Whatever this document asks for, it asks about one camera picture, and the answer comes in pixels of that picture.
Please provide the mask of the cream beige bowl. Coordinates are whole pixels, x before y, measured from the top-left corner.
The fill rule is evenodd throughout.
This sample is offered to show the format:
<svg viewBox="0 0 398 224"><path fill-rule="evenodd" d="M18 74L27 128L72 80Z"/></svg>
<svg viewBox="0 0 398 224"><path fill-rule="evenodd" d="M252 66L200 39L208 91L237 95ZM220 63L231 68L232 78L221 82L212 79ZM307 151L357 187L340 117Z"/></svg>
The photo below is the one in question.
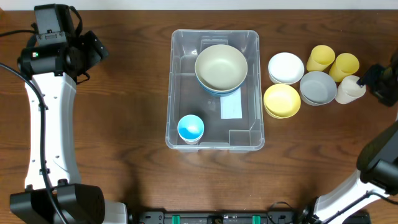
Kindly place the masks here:
<svg viewBox="0 0 398 224"><path fill-rule="evenodd" d="M247 77L245 56L230 45L212 45L203 50L195 62L195 75L206 87L228 91L238 87Z"/></svg>

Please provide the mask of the yellow cup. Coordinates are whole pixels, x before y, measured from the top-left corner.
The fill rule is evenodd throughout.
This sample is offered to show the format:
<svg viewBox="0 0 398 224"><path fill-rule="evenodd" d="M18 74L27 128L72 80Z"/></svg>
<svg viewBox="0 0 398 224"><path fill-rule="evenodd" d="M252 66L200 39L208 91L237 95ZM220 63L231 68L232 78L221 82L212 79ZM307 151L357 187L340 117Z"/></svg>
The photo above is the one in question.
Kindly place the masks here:
<svg viewBox="0 0 398 224"><path fill-rule="evenodd" d="M359 60L350 53L342 53L337 56L329 71L329 76L339 83L345 77L356 73L359 70Z"/></svg>
<svg viewBox="0 0 398 224"><path fill-rule="evenodd" d="M335 60L334 50L327 45L314 47L308 58L306 69L312 71L324 71Z"/></svg>

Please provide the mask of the white small bowl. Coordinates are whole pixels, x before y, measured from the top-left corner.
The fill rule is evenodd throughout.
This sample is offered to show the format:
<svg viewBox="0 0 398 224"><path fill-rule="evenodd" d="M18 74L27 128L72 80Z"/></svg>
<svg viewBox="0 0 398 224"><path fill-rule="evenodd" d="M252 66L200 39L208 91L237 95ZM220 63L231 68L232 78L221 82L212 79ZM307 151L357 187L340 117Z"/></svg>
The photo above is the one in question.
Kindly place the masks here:
<svg viewBox="0 0 398 224"><path fill-rule="evenodd" d="M269 78L275 84L297 83L303 77L304 71L302 60L289 52L275 54L268 63Z"/></svg>

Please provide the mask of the pink cup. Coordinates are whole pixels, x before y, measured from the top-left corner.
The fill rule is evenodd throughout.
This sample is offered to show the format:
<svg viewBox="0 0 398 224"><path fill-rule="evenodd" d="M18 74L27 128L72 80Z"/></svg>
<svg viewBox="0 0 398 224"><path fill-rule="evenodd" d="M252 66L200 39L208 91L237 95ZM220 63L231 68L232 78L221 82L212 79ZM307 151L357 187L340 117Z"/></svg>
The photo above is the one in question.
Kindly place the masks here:
<svg viewBox="0 0 398 224"><path fill-rule="evenodd" d="M194 145L194 144L198 144L200 139L195 139L195 140L184 139L183 141L185 143L187 143L188 145Z"/></svg>

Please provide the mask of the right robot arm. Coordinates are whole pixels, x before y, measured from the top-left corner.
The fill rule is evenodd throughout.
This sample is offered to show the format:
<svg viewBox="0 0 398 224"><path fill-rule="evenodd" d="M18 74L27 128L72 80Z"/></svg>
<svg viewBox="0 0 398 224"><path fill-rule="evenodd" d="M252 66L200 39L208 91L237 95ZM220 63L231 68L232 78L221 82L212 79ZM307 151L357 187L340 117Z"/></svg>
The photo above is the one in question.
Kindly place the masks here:
<svg viewBox="0 0 398 224"><path fill-rule="evenodd" d="M369 90L386 106L397 103L397 54L386 67L375 64L361 78L344 78L336 99L343 104L362 90ZM376 200L390 202L391 195L397 195L397 123L369 142L358 157L354 173L303 209L296 223L354 223L351 215Z"/></svg>

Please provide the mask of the clear plastic storage container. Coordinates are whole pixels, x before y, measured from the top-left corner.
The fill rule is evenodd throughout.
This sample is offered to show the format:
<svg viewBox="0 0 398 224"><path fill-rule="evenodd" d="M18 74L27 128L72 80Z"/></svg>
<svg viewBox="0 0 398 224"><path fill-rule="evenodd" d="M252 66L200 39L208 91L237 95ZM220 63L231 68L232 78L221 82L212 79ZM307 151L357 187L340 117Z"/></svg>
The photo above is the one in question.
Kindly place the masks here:
<svg viewBox="0 0 398 224"><path fill-rule="evenodd" d="M241 119L221 119L221 97L209 94L197 82L196 59L202 50L216 44L240 50L248 61L246 84L240 88ZM204 122L205 132L198 144L188 145L178 135L178 122L188 114L194 114ZM185 152L207 149L249 152L264 146L257 32L179 29L172 34L165 142L169 148Z"/></svg>

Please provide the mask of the cream white cup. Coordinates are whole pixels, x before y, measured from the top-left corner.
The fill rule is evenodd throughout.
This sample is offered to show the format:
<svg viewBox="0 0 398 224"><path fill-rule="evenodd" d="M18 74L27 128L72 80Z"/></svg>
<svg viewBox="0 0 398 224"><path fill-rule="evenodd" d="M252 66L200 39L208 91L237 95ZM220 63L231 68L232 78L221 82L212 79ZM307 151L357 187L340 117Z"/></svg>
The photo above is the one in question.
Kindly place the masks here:
<svg viewBox="0 0 398 224"><path fill-rule="evenodd" d="M339 84L335 100L342 105L351 103L354 100L362 97L366 92L365 86L357 84L359 77L355 75L347 76Z"/></svg>

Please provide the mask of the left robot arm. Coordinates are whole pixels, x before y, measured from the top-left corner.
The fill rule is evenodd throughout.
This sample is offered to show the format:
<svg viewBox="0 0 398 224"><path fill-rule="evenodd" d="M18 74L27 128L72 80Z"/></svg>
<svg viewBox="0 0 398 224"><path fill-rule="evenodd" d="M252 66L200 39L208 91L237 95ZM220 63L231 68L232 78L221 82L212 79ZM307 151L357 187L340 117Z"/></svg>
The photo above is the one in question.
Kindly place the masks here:
<svg viewBox="0 0 398 224"><path fill-rule="evenodd" d="M16 70L29 98L30 162L24 191L10 196L11 212L25 223L127 223L127 206L82 184L75 159L78 77L109 53L93 32L73 23L74 7L48 4L34 12L33 35Z"/></svg>

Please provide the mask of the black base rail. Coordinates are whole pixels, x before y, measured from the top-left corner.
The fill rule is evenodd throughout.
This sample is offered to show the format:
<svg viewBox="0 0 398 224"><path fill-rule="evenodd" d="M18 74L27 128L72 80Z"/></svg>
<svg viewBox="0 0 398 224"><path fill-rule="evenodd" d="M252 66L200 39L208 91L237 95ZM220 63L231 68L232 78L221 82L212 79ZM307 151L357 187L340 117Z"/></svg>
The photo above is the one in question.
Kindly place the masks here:
<svg viewBox="0 0 398 224"><path fill-rule="evenodd" d="M130 221L137 224L289 224L298 223L296 209L289 205L282 208L277 202L269 211L189 213L151 211L142 212Z"/></svg>

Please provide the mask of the yellow small bowl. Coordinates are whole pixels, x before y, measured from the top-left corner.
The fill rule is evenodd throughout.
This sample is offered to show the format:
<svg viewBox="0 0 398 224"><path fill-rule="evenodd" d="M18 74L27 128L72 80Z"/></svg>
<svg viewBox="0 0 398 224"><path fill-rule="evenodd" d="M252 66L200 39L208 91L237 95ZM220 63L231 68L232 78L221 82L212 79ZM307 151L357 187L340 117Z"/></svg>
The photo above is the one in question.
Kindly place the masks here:
<svg viewBox="0 0 398 224"><path fill-rule="evenodd" d="M294 116L301 107L298 91L286 84L274 84L264 93L263 103L268 115L277 119Z"/></svg>

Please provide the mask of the light blue cup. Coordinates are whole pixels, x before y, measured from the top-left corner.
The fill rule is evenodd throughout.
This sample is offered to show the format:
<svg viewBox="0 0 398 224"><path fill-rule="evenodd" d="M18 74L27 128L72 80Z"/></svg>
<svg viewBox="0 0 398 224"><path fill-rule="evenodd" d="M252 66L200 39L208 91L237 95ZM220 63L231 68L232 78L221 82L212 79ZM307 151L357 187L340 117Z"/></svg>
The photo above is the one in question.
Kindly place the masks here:
<svg viewBox="0 0 398 224"><path fill-rule="evenodd" d="M194 114L188 114L180 119L177 125L178 135L184 140L201 139L205 132L202 119Z"/></svg>

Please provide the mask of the grey small bowl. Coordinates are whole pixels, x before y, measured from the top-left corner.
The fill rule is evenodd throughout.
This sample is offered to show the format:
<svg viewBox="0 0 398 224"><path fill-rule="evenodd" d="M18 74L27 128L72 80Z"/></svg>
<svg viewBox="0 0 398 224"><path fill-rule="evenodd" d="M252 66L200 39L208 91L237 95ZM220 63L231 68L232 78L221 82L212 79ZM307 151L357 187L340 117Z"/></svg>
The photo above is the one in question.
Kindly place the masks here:
<svg viewBox="0 0 398 224"><path fill-rule="evenodd" d="M336 93L335 81L324 72L308 72L300 81L300 96L308 105L328 104L335 99Z"/></svg>

